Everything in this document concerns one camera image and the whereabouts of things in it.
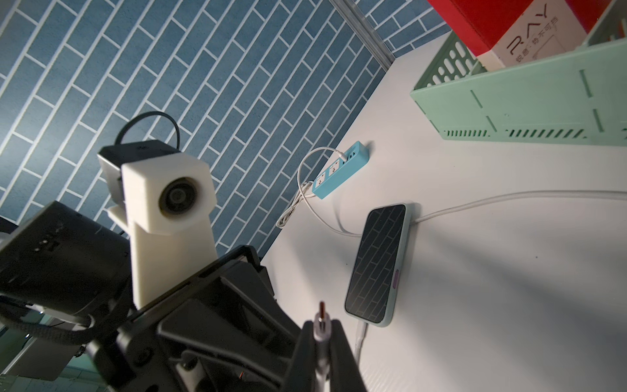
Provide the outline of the phone with mint case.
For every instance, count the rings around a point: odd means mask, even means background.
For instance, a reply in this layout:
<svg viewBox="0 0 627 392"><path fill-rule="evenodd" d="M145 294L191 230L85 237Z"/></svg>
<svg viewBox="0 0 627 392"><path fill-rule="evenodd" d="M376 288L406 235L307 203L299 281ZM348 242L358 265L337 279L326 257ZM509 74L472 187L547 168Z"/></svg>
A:
<svg viewBox="0 0 627 392"><path fill-rule="evenodd" d="M410 223L411 207L407 204L369 212L344 303L348 315L380 328L390 325Z"/></svg>

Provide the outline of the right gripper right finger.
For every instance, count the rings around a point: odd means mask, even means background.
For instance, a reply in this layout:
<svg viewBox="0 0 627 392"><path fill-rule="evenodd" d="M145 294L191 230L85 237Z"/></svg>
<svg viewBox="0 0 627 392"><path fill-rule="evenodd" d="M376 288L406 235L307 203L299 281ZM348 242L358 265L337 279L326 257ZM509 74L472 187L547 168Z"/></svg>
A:
<svg viewBox="0 0 627 392"><path fill-rule="evenodd" d="M330 391L367 392L341 321L331 322Z"/></svg>

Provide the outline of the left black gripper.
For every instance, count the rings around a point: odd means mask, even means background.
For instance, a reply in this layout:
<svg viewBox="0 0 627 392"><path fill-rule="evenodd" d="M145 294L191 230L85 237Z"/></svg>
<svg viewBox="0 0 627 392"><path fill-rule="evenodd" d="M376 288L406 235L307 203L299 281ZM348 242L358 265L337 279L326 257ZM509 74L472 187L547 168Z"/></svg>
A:
<svg viewBox="0 0 627 392"><path fill-rule="evenodd" d="M299 335L244 245L132 311L88 355L111 391L279 391Z"/></svg>

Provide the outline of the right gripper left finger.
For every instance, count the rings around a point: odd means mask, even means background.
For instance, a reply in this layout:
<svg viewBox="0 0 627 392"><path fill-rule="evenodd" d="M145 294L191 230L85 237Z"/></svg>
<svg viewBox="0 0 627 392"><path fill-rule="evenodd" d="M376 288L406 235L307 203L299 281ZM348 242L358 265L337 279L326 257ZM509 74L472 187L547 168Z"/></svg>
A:
<svg viewBox="0 0 627 392"><path fill-rule="evenodd" d="M316 342L312 321L304 323L282 383L281 392L311 392L316 384Z"/></svg>

